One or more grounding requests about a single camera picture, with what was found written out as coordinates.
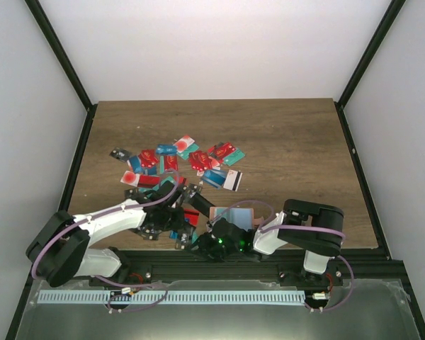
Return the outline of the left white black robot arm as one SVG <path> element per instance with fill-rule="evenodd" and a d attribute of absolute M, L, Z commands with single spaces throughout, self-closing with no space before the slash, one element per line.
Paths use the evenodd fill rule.
<path fill-rule="evenodd" d="M 103 239 L 130 230 L 154 241 L 162 232 L 180 232 L 183 208 L 176 205 L 183 187 L 167 181 L 155 191 L 139 191 L 112 207 L 84 215 L 57 211 L 28 246 L 31 276 L 56 288 L 77 277 L 97 277 L 116 286 L 130 278 L 130 262 L 115 247 L 95 248 Z"/>

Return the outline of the pink leather card holder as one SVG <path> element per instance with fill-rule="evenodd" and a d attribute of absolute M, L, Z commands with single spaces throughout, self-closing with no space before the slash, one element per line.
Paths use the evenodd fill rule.
<path fill-rule="evenodd" d="M 209 212 L 209 218 L 211 221 L 222 214 L 226 210 L 226 207 L 211 207 Z M 256 229 L 263 221 L 264 218 L 254 217 L 253 208 L 231 208 L 225 214 L 219 216 L 220 218 L 225 218 L 226 221 L 238 226 L 243 230 L 252 230 Z"/>

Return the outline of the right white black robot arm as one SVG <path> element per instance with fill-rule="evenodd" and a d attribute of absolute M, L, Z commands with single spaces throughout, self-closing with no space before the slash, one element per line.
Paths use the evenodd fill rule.
<path fill-rule="evenodd" d="M 292 244 L 305 251 L 301 279 L 308 285 L 320 283 L 329 261 L 341 255 L 346 239 L 344 212 L 331 205 L 288 199 L 281 212 L 271 208 L 270 216 L 253 229 L 241 228 L 226 218 L 233 209 L 256 203 L 243 200 L 227 208 L 211 208 L 209 229 L 192 244 L 193 249 L 210 261 L 225 261 L 234 254 L 261 261 Z"/>

